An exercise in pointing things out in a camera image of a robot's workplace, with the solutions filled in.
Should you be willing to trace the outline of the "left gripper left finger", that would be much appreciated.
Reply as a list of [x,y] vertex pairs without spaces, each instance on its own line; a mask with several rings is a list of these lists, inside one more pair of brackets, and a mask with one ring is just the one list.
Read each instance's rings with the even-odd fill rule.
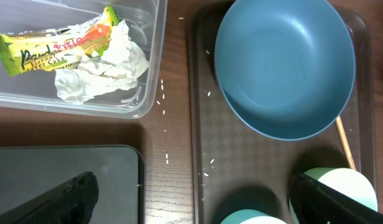
[[98,199],[96,176],[84,172],[0,214],[0,224],[89,224]]

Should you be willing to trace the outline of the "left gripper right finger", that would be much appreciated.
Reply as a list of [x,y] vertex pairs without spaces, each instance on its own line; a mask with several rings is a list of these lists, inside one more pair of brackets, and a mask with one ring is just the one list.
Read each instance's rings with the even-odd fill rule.
[[303,174],[287,187],[290,213],[299,224],[383,224],[383,214]]

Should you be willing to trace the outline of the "mint green bowl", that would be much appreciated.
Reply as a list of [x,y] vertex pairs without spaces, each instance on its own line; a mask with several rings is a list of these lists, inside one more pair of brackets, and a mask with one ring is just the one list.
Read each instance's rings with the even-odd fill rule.
[[300,173],[306,174],[322,184],[325,184],[351,199],[377,211],[377,198],[373,186],[356,170],[318,167]]

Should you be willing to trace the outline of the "light blue bowl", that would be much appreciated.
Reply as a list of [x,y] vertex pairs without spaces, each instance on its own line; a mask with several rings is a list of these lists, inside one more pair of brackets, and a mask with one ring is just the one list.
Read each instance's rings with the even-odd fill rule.
[[286,224],[283,220],[258,210],[244,209],[228,215],[220,224]]

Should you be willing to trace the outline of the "white tissue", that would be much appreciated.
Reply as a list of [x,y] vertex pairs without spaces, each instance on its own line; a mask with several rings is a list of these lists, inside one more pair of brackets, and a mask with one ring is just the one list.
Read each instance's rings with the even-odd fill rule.
[[59,98],[81,105],[95,96],[137,86],[137,79],[149,67],[145,53],[131,40],[125,21],[113,27],[110,38],[102,56],[84,55],[76,68],[56,71]]

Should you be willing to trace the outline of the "yellow green snack wrapper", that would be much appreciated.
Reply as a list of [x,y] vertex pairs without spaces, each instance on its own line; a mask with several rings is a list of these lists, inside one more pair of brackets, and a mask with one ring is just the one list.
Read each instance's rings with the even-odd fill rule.
[[83,57],[100,57],[108,49],[119,19],[106,6],[82,24],[35,32],[0,33],[0,61],[9,76],[33,70],[76,68]]

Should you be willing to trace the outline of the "clear plastic waste bin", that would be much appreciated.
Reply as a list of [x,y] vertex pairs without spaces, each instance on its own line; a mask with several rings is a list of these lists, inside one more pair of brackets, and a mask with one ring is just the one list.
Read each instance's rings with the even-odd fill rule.
[[166,1],[0,1],[0,107],[145,115],[166,12]]

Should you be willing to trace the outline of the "black rectangular tray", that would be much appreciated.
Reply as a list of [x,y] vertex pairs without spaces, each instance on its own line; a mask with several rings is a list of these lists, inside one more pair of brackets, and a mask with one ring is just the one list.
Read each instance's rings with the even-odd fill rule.
[[92,223],[145,222],[145,163],[128,145],[0,147],[0,214],[84,172],[99,187]]

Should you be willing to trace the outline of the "wooden chopstick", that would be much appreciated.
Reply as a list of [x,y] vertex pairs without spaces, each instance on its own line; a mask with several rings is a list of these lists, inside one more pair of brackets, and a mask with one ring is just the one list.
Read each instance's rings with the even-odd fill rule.
[[345,154],[347,162],[348,162],[348,166],[349,166],[350,169],[356,170],[354,159],[353,159],[353,156],[351,154],[351,150],[350,150],[350,147],[349,147],[348,139],[346,137],[346,133],[345,133],[345,130],[344,130],[343,122],[342,122],[340,116],[338,116],[336,118],[336,126],[337,126],[337,129],[338,129],[338,133],[339,133],[339,137],[340,137],[342,146],[343,146],[343,151],[344,151],[344,154]]

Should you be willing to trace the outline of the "brown serving tray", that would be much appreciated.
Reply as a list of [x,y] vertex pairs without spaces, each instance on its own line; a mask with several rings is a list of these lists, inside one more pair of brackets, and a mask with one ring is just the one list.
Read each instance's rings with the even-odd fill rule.
[[[294,172],[346,167],[335,125],[302,141],[267,138],[244,124],[216,84],[213,51],[230,2],[206,4],[188,25],[195,221],[220,223],[242,209],[260,210],[292,223],[287,184]],[[371,40],[362,17],[337,7],[354,42],[356,81],[341,120],[356,169],[376,186]]]

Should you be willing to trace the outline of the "dark blue plate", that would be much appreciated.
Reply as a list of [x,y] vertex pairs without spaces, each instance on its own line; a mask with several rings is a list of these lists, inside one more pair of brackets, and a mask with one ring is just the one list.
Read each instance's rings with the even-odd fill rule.
[[215,41],[215,75],[235,114],[269,138],[331,126],[356,79],[348,28],[326,0],[237,0]]

